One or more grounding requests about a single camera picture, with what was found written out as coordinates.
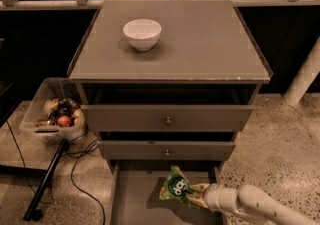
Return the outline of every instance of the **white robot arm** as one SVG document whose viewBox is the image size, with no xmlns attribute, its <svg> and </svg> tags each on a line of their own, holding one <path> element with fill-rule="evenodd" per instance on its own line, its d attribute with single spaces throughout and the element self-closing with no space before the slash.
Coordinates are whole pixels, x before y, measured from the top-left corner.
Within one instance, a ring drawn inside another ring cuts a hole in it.
<svg viewBox="0 0 320 225">
<path fill-rule="evenodd" d="M 282 205 L 253 185 L 233 189 L 211 184 L 206 187 L 203 198 L 204 204 L 211 211 L 230 212 L 254 225 L 264 225 L 268 220 L 278 225 L 320 225 Z"/>
</svg>

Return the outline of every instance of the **snack bag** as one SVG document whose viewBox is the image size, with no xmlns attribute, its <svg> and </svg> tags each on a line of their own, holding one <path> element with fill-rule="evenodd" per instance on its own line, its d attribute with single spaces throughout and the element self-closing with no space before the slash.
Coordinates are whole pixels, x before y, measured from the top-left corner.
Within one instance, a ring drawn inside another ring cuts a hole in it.
<svg viewBox="0 0 320 225">
<path fill-rule="evenodd" d="M 178 166 L 171 166 L 171 172 L 167 177 L 160 191 L 160 200 L 176 199 L 186 204 L 188 207 L 203 209 L 203 207 L 193 203 L 193 198 L 198 198 L 199 192 L 192 189 L 188 179 Z"/>
</svg>

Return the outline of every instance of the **drawer knob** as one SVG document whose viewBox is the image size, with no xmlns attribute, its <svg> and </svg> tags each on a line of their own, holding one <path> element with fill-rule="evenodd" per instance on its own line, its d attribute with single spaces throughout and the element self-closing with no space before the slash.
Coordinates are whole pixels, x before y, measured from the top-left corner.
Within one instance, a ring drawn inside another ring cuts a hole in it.
<svg viewBox="0 0 320 225">
<path fill-rule="evenodd" d="M 164 155 L 165 155 L 166 157 L 170 156 L 170 152 L 169 152 L 168 149 L 166 150 L 166 152 L 164 153 Z"/>
<path fill-rule="evenodd" d="M 164 121 L 164 124 L 167 125 L 167 126 L 171 125 L 172 124 L 171 118 L 170 117 L 166 117 L 166 120 Z"/>
</svg>

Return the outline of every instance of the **bowl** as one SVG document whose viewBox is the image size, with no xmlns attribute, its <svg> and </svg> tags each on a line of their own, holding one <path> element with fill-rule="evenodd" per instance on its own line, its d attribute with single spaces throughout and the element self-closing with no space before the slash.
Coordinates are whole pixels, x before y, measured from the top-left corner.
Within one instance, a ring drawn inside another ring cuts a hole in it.
<svg viewBox="0 0 320 225">
<path fill-rule="evenodd" d="M 149 19 L 133 20 L 124 25 L 123 33 L 134 48 L 148 51 L 158 42 L 161 25 Z"/>
</svg>

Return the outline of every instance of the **clear plastic container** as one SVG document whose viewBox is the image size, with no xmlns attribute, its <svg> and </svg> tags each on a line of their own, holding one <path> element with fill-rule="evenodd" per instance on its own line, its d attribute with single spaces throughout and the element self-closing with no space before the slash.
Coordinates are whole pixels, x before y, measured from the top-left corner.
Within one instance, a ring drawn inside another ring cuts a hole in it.
<svg viewBox="0 0 320 225">
<path fill-rule="evenodd" d="M 47 78 L 40 85 L 21 123 L 20 130 L 29 132 L 32 137 L 44 143 L 58 143 L 62 139 L 79 142 L 86 133 L 87 124 L 80 109 L 78 122 L 70 127 L 58 125 L 37 126 L 37 121 L 47 119 L 44 105 L 48 100 L 70 98 L 80 103 L 76 85 L 67 78 Z"/>
</svg>

